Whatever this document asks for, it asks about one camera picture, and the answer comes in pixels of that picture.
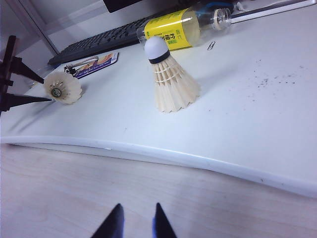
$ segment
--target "shuttlecock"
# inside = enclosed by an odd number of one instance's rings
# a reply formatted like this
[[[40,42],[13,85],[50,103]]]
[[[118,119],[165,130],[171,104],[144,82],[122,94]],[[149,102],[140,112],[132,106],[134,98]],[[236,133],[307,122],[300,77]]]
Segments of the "shuttlecock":
[[[65,72],[53,72],[44,80],[46,93],[64,104],[72,104],[81,97],[82,88],[77,78]]]
[[[170,55],[165,41],[153,36],[146,41],[144,50],[154,71],[156,107],[169,113],[193,103],[200,86]]]

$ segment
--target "light wood floor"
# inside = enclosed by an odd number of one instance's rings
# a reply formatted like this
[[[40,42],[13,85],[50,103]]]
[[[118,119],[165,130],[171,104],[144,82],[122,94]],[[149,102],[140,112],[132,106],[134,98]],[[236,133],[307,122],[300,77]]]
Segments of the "light wood floor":
[[[89,238],[121,203],[126,238],[160,202],[178,238],[317,238],[317,199],[198,169],[1,145],[1,238]]]

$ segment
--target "shuttlecock lying on its side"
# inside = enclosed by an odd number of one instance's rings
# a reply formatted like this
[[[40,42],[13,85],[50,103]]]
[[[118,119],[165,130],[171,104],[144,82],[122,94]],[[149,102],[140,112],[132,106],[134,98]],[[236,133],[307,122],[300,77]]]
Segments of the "shuttlecock lying on its side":
[[[199,96],[200,87],[170,55],[165,41],[149,38],[144,46],[155,78],[155,101],[161,112],[176,112],[186,108]]]
[[[53,99],[72,104],[81,97],[82,88],[77,78],[65,72],[53,72],[44,80],[46,93]]]

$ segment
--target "clear plastic bottle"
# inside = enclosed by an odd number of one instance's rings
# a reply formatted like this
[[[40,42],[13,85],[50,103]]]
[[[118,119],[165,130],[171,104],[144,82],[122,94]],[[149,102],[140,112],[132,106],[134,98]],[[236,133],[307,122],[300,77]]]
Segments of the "clear plastic bottle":
[[[196,46],[231,24],[227,8],[208,10],[205,4],[194,6],[145,22],[137,30],[141,44],[151,36],[162,37],[170,50]]]

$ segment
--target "black keyboard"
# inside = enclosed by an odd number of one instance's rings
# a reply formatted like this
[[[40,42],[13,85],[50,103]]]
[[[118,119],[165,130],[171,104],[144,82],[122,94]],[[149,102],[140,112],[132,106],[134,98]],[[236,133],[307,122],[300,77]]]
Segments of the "black keyboard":
[[[71,44],[58,55],[51,58],[49,64],[54,65],[66,63],[125,46],[137,44],[139,43],[137,29],[144,22],[154,17],[163,16],[181,9],[184,9],[184,7],[178,5],[158,14],[142,18],[138,21],[131,22],[124,26],[105,31],[93,37]]]

